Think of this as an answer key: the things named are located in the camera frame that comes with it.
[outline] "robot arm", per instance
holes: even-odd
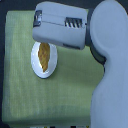
[[[128,16],[114,0],[101,2],[90,17],[87,10],[58,3],[37,5],[33,38],[62,47],[90,46],[106,58],[105,74],[92,96],[91,128],[127,128],[128,122]]]

